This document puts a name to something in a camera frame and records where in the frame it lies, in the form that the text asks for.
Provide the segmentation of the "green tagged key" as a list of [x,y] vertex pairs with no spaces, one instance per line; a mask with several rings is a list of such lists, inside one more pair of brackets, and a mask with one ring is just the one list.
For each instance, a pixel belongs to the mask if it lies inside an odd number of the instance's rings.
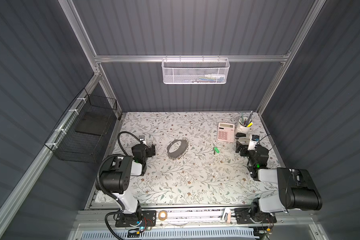
[[220,151],[219,151],[219,149],[217,147],[214,147],[213,150],[214,150],[214,154],[219,154],[220,153]]

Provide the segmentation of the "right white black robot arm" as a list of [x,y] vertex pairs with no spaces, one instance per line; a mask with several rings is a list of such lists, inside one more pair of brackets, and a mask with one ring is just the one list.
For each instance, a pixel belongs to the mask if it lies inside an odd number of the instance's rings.
[[253,141],[249,145],[237,141],[235,152],[248,158],[248,170],[254,181],[273,183],[278,187],[275,194],[255,198],[246,214],[243,210],[235,210],[238,222],[250,219],[255,224],[273,224],[275,213],[293,209],[319,211],[322,208],[323,200],[307,170],[268,168],[269,150]]

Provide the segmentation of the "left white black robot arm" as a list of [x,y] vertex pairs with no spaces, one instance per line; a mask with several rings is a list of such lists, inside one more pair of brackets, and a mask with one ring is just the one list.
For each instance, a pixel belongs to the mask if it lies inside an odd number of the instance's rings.
[[116,227],[154,227],[156,211],[143,211],[141,203],[129,190],[132,176],[143,176],[147,159],[156,154],[156,146],[138,144],[132,147],[132,156],[114,154],[106,157],[98,169],[96,189],[111,197],[120,206],[113,218]]

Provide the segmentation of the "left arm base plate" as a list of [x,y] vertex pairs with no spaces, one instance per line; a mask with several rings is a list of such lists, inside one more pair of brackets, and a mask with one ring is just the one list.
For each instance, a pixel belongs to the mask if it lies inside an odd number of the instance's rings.
[[119,214],[114,217],[116,228],[154,227],[157,220],[156,211],[142,211],[134,214]]

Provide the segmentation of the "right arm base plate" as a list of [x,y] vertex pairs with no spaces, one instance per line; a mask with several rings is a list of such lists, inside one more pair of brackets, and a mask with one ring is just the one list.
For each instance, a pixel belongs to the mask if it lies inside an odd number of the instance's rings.
[[252,211],[251,208],[234,209],[234,217],[238,224],[275,224],[277,219],[274,215]]

